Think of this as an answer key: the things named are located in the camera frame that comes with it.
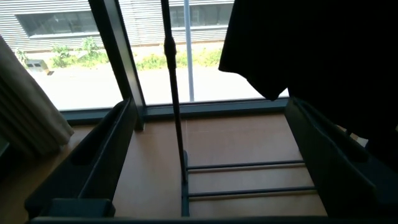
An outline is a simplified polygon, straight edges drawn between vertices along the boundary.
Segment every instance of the curtain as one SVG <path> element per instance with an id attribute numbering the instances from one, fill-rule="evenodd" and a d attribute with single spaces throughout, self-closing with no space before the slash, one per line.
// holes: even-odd
<path id="1" fill-rule="evenodd" d="M 0 36 L 0 134 L 30 156 L 59 151 L 73 130 Z"/>

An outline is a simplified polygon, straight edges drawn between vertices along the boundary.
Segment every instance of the corrugated metal wall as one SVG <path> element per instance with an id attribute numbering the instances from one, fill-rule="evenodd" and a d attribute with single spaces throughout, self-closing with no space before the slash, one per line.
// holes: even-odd
<path id="1" fill-rule="evenodd" d="M 131 45 L 161 44 L 164 41 L 162 11 L 160 0 L 119 0 Z M 196 4 L 233 3 L 233 0 L 190 0 Z M 183 0 L 170 0 L 171 6 L 182 6 Z M 51 50 L 53 45 L 66 45 L 71 49 L 81 47 L 84 36 L 57 38 L 29 38 L 16 14 L 44 12 L 88 11 L 87 0 L 1 0 L 0 34 L 12 50 L 23 51 Z M 223 40 L 226 28 L 192 29 L 192 41 Z M 185 42 L 185 31 L 174 30 L 176 42 Z M 99 35 L 94 36 L 96 43 L 103 46 Z"/>

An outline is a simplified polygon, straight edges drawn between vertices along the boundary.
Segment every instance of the black cloth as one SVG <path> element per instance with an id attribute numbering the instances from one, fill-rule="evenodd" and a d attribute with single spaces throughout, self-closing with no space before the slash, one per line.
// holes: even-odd
<path id="1" fill-rule="evenodd" d="M 219 70 L 286 88 L 362 138 L 398 124 L 393 1 L 235 0 Z"/>

